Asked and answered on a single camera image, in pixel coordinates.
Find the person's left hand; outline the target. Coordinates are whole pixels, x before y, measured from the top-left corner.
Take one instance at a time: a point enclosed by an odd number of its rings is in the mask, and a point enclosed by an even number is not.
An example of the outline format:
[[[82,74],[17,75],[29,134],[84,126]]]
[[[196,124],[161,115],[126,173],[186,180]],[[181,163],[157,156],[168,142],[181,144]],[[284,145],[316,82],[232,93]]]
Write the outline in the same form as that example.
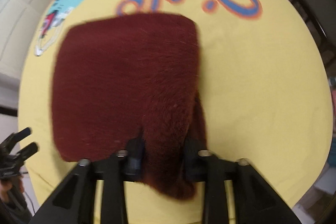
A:
[[[25,189],[23,186],[23,182],[22,182],[22,178],[19,177],[18,178],[18,186],[19,186],[19,191],[21,193],[24,193]],[[0,198],[4,203],[9,203],[10,199],[8,196],[8,191],[11,190],[11,188],[13,187],[12,182],[7,180],[1,180],[1,185],[0,185]]]

